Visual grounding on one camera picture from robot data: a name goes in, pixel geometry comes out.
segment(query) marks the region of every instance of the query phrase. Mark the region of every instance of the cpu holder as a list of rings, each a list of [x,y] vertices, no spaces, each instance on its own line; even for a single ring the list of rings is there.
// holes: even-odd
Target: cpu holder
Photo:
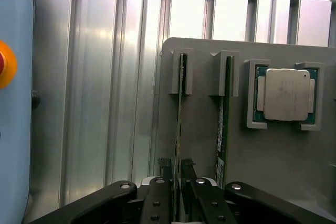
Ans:
[[[249,64],[247,127],[267,129],[267,121],[296,122],[303,131],[321,128],[323,63],[304,62],[294,68],[272,68],[271,61]]]

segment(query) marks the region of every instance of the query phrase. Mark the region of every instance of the corrugated metal wall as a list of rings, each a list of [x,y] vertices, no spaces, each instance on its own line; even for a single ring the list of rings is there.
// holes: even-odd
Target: corrugated metal wall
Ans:
[[[330,17],[335,26],[329,0],[36,0],[33,87],[41,105],[26,222],[114,181],[139,184],[155,173],[167,38],[328,46]]]

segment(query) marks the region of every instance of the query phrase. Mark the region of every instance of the screw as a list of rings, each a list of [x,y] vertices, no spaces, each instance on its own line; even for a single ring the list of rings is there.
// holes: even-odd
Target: screw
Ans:
[[[156,180],[156,182],[161,184],[161,183],[164,183],[164,180],[163,180],[162,178],[158,178],[158,179]]]
[[[232,186],[231,186],[233,189],[235,189],[235,190],[240,190],[242,187],[240,186],[240,185],[238,185],[238,184],[232,184]]]
[[[202,179],[202,178],[198,178],[198,179],[196,180],[196,182],[199,183],[199,184],[204,184],[204,183],[205,183],[205,180]]]
[[[130,188],[131,185],[130,184],[123,184],[120,186],[122,189],[127,189],[127,188]]]

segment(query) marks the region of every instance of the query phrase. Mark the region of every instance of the gray panel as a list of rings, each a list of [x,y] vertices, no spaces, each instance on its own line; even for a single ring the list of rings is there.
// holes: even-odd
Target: gray panel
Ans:
[[[71,6],[72,0],[35,0],[33,88],[42,103],[33,112],[30,193],[34,207],[26,221],[62,205]]]
[[[78,0],[66,203],[104,186],[117,0]]]
[[[248,0],[215,0],[212,39],[245,40]]]
[[[269,43],[272,0],[257,0],[254,42]]]
[[[297,23],[296,26],[292,26],[293,28],[296,27],[296,30],[292,33],[291,43],[327,47],[331,1],[299,0],[296,8],[297,17],[294,17],[294,19]]]
[[[247,60],[252,62],[251,59],[263,60],[260,62],[254,60],[255,67],[256,64],[263,64],[270,59],[272,68],[294,68],[297,62],[304,61],[321,62],[325,65],[325,83],[334,83],[336,49],[235,41],[169,39],[162,50],[160,92],[166,93],[160,93],[158,133],[158,139],[165,145],[167,153],[173,153],[170,148],[174,148],[171,136],[174,135],[173,129],[176,127],[176,99],[174,100],[165,90],[167,83],[164,80],[166,73],[164,65],[165,60],[169,61],[173,48],[193,48],[195,51],[193,94],[185,97],[182,106],[182,116],[185,117],[182,118],[181,155],[195,159],[199,176],[207,176],[206,174],[212,178],[214,176],[216,159],[214,150],[218,129],[219,102],[208,99],[208,95],[203,93],[208,81],[209,69],[204,66],[209,66],[207,65],[209,62],[206,61],[213,57],[214,52],[225,48],[240,51],[241,80],[239,96],[232,97],[231,100],[226,182],[242,181],[286,200],[317,201],[320,207],[328,204],[335,197],[334,171],[330,168],[330,164],[336,163],[334,151],[336,142],[331,137],[336,134],[334,90],[324,86],[320,131],[302,132],[292,127],[290,122],[279,121],[269,121],[266,130],[247,129],[244,121],[250,76],[246,71],[249,64],[244,62]]]
[[[273,0],[270,43],[287,44],[290,0]]]
[[[161,0],[144,0],[132,167],[132,181],[137,185],[149,172],[160,8]]]
[[[228,57],[233,59],[233,83],[230,94],[233,97],[238,96],[239,88],[239,52],[222,50],[214,56],[211,66],[212,85],[209,87],[209,94],[223,97],[225,96],[226,84],[226,61]]]
[[[112,182],[131,180],[143,0],[125,0],[118,74]]]
[[[204,4],[205,0],[171,0],[169,37],[202,38]]]

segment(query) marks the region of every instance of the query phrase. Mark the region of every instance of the black plastic part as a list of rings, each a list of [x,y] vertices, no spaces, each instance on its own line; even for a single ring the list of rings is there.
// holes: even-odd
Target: black plastic part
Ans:
[[[148,194],[149,185],[141,185],[136,191],[136,198],[128,201],[122,207],[121,213],[115,213],[114,216],[120,214],[120,217],[111,218],[106,224],[115,224],[115,220],[121,220],[122,224],[138,224],[143,208],[143,202]]]
[[[184,212],[188,215],[191,203],[190,203],[190,195],[191,189],[189,187],[189,183],[192,179],[196,179],[196,173],[194,170],[194,162],[190,158],[181,160],[181,191],[182,191],[182,199],[184,204]]]
[[[160,157],[157,160],[157,163],[160,166],[160,176],[166,179],[173,179],[173,168],[172,161],[170,158],[162,158]]]
[[[189,213],[190,221],[203,221],[206,224],[236,224],[223,195],[223,190],[213,186],[209,180],[190,181],[193,194],[192,207]]]
[[[152,179],[143,203],[140,224],[171,224],[171,221],[172,183],[163,177]]]
[[[76,200],[31,224],[105,224],[121,222],[123,205],[137,196],[136,185],[129,181],[118,181],[110,186]]]
[[[242,182],[225,186],[225,199],[240,205],[240,222],[331,224],[333,221]]]

